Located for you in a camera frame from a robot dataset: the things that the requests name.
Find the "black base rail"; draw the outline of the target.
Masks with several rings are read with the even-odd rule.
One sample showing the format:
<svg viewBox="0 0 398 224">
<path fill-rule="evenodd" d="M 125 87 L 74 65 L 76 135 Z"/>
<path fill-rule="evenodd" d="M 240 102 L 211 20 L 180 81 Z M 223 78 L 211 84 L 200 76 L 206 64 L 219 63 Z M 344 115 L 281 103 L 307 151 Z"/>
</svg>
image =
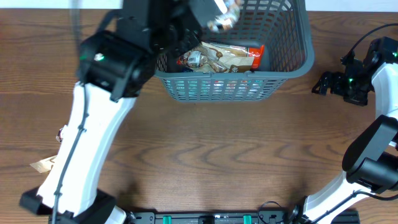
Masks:
<svg viewBox="0 0 398 224">
<path fill-rule="evenodd" d="M 287 213 L 282 210 L 227 213 L 154 213 L 129 212 L 128 224 L 262 224 L 283 223 Z"/>
</svg>

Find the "grey plastic basket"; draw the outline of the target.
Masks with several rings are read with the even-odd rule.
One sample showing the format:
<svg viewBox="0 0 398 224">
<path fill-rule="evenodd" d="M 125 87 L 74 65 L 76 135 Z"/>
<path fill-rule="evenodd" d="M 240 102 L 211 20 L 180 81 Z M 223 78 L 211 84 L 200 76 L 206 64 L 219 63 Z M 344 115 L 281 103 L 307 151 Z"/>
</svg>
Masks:
<svg viewBox="0 0 398 224">
<path fill-rule="evenodd" d="M 286 80 L 310 71 L 315 54 L 304 0 L 243 1 L 239 21 L 225 33 L 204 30 L 210 43 L 264 47 L 259 67 L 230 73 L 190 72 L 169 55 L 159 57 L 155 76 L 182 103 L 259 101 Z"/>
</svg>

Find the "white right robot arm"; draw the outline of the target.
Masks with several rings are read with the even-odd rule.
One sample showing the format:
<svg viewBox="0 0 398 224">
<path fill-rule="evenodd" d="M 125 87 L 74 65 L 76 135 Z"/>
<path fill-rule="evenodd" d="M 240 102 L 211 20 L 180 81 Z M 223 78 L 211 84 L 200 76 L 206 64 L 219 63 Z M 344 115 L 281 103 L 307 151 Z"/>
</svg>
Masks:
<svg viewBox="0 0 398 224">
<path fill-rule="evenodd" d="M 350 50 L 341 62 L 345 71 L 325 72 L 313 93 L 330 91 L 347 103 L 366 106 L 373 91 L 376 119 L 347 148 L 340 174 L 296 205 L 290 223 L 331 223 L 335 218 L 348 223 L 347 208 L 368 197 L 383 201 L 383 192 L 397 190 L 397 156 L 386 152 L 397 147 L 397 41 L 375 39 L 364 60 Z"/>
</svg>

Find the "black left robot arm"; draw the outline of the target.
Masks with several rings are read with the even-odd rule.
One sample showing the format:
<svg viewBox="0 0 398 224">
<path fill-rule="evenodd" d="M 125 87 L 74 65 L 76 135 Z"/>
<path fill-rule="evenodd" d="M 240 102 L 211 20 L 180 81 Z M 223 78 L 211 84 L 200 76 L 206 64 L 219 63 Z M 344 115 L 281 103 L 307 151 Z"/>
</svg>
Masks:
<svg viewBox="0 0 398 224">
<path fill-rule="evenodd" d="M 21 195 L 19 204 L 50 223 L 126 223 L 116 199 L 98 182 L 115 135 L 155 74 L 158 58 L 179 56 L 200 43 L 228 1 L 124 1 L 105 14 L 96 32 L 80 38 L 78 2 L 71 6 L 79 56 L 68 124 L 49 175 Z"/>
</svg>

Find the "blue white snack bag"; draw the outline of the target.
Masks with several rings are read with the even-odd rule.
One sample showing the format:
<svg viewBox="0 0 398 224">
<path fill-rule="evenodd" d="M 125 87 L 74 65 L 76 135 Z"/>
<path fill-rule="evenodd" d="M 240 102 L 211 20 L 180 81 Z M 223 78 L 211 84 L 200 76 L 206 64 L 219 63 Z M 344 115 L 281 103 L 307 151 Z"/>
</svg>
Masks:
<svg viewBox="0 0 398 224">
<path fill-rule="evenodd" d="M 266 83 L 265 80 L 254 79 L 188 79 L 166 81 L 165 87 L 170 94 L 189 98 L 243 98 L 244 96 L 252 97 L 259 92 Z"/>
</svg>

